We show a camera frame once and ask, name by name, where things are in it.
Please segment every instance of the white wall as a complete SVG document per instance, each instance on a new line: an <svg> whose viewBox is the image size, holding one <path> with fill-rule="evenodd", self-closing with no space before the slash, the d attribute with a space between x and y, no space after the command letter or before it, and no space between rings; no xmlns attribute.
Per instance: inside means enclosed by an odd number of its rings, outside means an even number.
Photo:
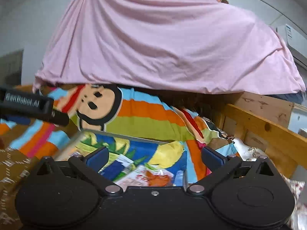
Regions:
<svg viewBox="0 0 307 230"><path fill-rule="evenodd" d="M0 39L5 39L0 44L0 56L24 49L22 84L33 82L49 39L70 1L0 0ZM307 12L294 0L228 1L253 11L274 28L290 24L307 38Z"/></svg>

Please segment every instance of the pink stripe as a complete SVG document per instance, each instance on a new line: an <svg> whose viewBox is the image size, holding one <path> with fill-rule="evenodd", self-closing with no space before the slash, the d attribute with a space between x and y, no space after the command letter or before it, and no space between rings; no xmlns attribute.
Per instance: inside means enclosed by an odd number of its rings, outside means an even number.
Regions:
<svg viewBox="0 0 307 230"><path fill-rule="evenodd" d="M37 151L39 150L39 148L41 146L44 145L44 143L46 142L46 140L49 138L50 134L52 133L52 131L54 130L55 125L51 124L46 132L44 133L44 135L42 135L42 137L39 139L39 141L36 143L36 145L34 145L34 147L29 151L29 153L27 154L28 157L32 158L35 156L35 154L37 153Z"/></svg>

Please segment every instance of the wooden bed rail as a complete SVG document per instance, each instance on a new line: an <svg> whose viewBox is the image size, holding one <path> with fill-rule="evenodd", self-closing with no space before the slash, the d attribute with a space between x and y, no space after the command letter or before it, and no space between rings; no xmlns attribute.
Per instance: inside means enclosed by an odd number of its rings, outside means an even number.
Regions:
<svg viewBox="0 0 307 230"><path fill-rule="evenodd" d="M307 138L233 104L219 105L215 109L218 112L214 123L219 128L223 128L225 117L229 117L237 122L235 137L243 141L249 130L266 140L270 145L266 153L285 176L290 177L297 164L307 169Z"/></svg>

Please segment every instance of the green stripe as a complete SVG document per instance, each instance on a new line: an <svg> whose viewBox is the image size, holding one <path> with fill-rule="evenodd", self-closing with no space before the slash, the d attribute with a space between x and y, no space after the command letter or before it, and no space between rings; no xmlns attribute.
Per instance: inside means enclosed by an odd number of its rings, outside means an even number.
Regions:
<svg viewBox="0 0 307 230"><path fill-rule="evenodd" d="M116 117L106 125L106 132L162 141L184 142L194 139L185 126L148 117Z"/></svg>

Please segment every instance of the wooden bed frame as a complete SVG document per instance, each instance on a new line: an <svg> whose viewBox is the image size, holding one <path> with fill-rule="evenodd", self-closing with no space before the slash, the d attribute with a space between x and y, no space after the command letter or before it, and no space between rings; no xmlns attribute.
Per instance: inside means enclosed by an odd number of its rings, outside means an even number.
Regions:
<svg viewBox="0 0 307 230"><path fill-rule="evenodd" d="M32 85L16 88L32 91ZM209 105L211 119L218 128L248 146L263 150L286 177L291 177L297 165L307 169L307 138L288 129L293 110L299 108L307 113L306 107L248 92L211 95L135 89L159 96L176 107L193 108L196 103L204 108Z"/></svg>

